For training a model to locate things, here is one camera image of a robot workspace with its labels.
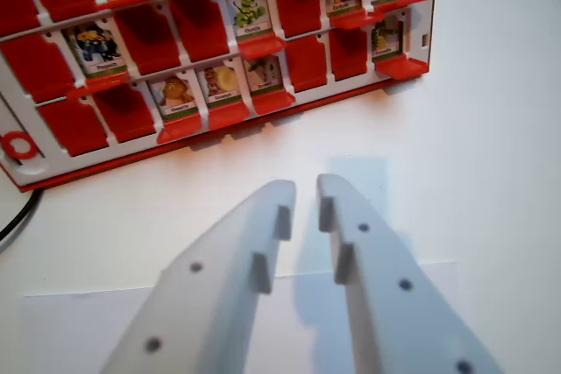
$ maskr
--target white table surface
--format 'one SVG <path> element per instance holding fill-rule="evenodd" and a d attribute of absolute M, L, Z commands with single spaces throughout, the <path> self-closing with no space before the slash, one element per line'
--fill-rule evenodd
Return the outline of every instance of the white table surface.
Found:
<path fill-rule="evenodd" d="M 465 319 L 506 372 L 557 372 L 560 30 L 561 0 L 437 0 L 418 81 L 46 191 L 0 254 L 0 370 L 20 372 L 22 296 L 152 286 L 269 180 L 298 187 L 277 274 L 328 270 L 315 179 L 334 172 L 420 261 L 458 261 Z M 0 175 L 0 225 L 26 198 Z"/>

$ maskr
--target white paper sheet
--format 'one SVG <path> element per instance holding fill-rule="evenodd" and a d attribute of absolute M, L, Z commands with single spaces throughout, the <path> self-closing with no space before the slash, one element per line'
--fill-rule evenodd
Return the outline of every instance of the white paper sheet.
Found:
<path fill-rule="evenodd" d="M 459 312 L 452 262 L 422 265 Z M 97 374 L 152 288 L 24 297 L 22 355 L 29 374 Z M 280 277 L 259 299 L 246 374 L 351 374 L 344 288 L 331 273 Z"/>

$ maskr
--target screw hole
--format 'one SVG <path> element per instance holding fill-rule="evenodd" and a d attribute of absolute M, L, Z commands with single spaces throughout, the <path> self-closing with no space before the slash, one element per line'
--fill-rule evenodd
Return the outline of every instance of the screw hole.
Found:
<path fill-rule="evenodd" d="M 191 271 L 193 273 L 200 272 L 202 270 L 202 263 L 194 262 L 191 264 Z"/>
<path fill-rule="evenodd" d="M 402 279 L 400 280 L 400 288 L 403 291 L 411 291 L 413 289 L 413 284 L 409 279 Z"/>
<path fill-rule="evenodd" d="M 472 365 L 465 360 L 458 361 L 458 363 L 456 364 L 456 369 L 458 370 L 458 372 L 461 372 L 461 374 L 473 373 Z"/>
<path fill-rule="evenodd" d="M 160 348 L 161 348 L 161 339 L 159 337 L 153 336 L 146 341 L 145 350 L 147 353 L 153 354 Z"/>

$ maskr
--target black cable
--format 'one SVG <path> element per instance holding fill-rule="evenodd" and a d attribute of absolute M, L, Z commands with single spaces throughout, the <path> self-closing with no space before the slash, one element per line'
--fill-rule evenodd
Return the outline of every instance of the black cable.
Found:
<path fill-rule="evenodd" d="M 16 217 L 2 229 L 2 232 L 0 232 L 0 242 L 4 240 L 25 219 L 25 217 L 28 216 L 30 212 L 32 212 L 37 207 L 37 204 L 39 203 L 42 195 L 42 188 L 33 190 L 33 193 L 25 206 L 22 207 Z"/>

